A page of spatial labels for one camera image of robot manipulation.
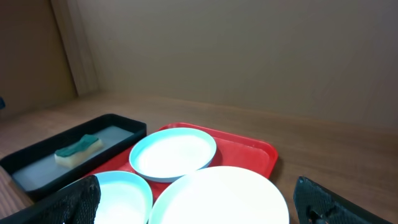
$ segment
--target tray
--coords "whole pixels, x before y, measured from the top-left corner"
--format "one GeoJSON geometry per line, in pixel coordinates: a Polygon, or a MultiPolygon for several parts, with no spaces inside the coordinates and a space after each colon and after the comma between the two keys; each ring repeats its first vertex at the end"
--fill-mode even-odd
{"type": "MultiPolygon", "coordinates": [[[[276,160],[278,159],[278,152],[275,150],[275,148],[263,141],[188,123],[168,124],[160,128],[158,131],[169,128],[196,128],[210,134],[217,143],[217,151],[209,167],[242,167],[269,178],[275,166],[276,160]]],[[[129,163],[131,149],[132,147],[115,156],[102,166],[99,166],[89,174],[96,174],[108,170],[123,170],[136,173],[129,163]]],[[[170,183],[159,183],[150,180],[147,180],[147,182],[152,189],[155,201],[159,195],[170,185],[170,183]]]]}
{"type": "Polygon", "coordinates": [[[105,114],[10,154],[0,160],[0,166],[36,202],[83,177],[145,136],[145,123],[105,114]],[[54,152],[76,143],[84,134],[98,136],[104,147],[73,169],[57,165],[54,152]]]}

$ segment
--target black tray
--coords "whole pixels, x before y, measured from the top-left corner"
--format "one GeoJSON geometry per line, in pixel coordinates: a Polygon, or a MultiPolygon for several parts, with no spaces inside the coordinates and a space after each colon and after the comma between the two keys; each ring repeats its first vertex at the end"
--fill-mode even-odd
{"type": "Polygon", "coordinates": [[[83,177],[145,136],[145,123],[115,114],[105,114],[10,154],[0,160],[0,166],[37,202],[83,177]],[[99,138],[105,144],[104,149],[73,169],[56,165],[54,152],[78,142],[85,134],[101,135],[99,138]]]}

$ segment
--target dish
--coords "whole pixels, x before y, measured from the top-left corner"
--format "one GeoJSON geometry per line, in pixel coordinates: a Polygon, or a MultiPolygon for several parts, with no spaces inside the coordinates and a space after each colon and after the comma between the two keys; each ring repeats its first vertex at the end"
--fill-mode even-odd
{"type": "Polygon", "coordinates": [[[95,224],[147,223],[153,198],[142,177],[124,171],[102,172],[95,176],[101,189],[95,224]]]}
{"type": "Polygon", "coordinates": [[[181,177],[157,199],[149,224],[289,223],[286,202],[265,177],[210,167],[181,177]]]}
{"type": "Polygon", "coordinates": [[[158,131],[139,141],[129,162],[138,174],[156,182],[173,182],[207,167],[216,153],[209,134],[193,128],[158,131]]]}

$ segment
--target wooden table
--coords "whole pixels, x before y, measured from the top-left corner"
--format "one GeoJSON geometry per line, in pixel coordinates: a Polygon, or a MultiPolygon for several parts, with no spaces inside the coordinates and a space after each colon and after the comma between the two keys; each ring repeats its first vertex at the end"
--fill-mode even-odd
{"type": "MultiPolygon", "coordinates": [[[[149,133],[184,121],[271,143],[279,160],[271,181],[298,223],[293,190],[304,175],[384,219],[398,223],[398,134],[311,119],[167,98],[100,94],[0,123],[0,157],[105,113],[143,121],[149,133]]],[[[0,218],[31,201],[0,172],[0,218]]]]}

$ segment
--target light blue plate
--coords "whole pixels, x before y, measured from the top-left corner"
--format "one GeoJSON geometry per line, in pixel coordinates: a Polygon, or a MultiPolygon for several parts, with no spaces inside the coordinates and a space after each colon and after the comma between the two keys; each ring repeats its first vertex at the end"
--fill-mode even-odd
{"type": "Polygon", "coordinates": [[[143,178],[173,182],[209,166],[216,149],[216,141],[204,131],[171,128],[139,141],[133,147],[129,161],[143,178]]]}
{"type": "Polygon", "coordinates": [[[147,223],[153,197],[142,177],[125,171],[102,172],[95,176],[101,188],[95,224],[147,223]]]}

